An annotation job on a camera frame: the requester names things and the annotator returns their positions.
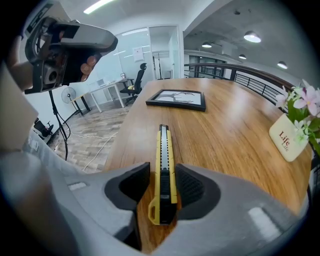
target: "potted plant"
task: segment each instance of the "potted plant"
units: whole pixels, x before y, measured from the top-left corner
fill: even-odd
[[[292,87],[276,96],[276,107],[287,106],[283,114],[270,128],[269,135],[288,162],[296,159],[310,142],[320,156],[320,90],[302,80],[302,86]]]

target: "white vase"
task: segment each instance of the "white vase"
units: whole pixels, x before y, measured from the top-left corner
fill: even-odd
[[[269,130],[273,143],[288,162],[295,160],[308,144],[308,140],[302,142],[295,141],[295,128],[295,125],[284,113]]]

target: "black metal railing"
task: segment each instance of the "black metal railing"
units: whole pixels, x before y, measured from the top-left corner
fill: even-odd
[[[184,74],[187,78],[213,78],[235,81],[260,94],[274,105],[276,105],[277,102],[276,96],[281,94],[283,86],[286,91],[292,91],[293,85],[289,82],[251,67],[226,63],[195,63],[185,64],[184,66],[189,67],[189,70],[184,70],[187,72],[187,74]]]

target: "round wooden tabletop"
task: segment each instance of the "round wooden tabletop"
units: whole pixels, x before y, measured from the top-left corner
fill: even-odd
[[[206,111],[146,105],[161,89],[203,92]],[[233,81],[184,78],[149,82],[125,118],[105,164],[107,171],[150,162],[150,186],[137,209],[142,251],[152,252],[176,224],[155,226],[148,219],[161,124],[171,131],[175,164],[251,181],[298,214],[308,187],[312,150],[307,145],[296,160],[285,161],[269,137],[269,128],[281,115],[264,97]]]

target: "photo frame on desk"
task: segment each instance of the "photo frame on desk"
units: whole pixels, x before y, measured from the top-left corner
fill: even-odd
[[[206,111],[205,95],[196,90],[162,89],[145,103],[150,106]]]

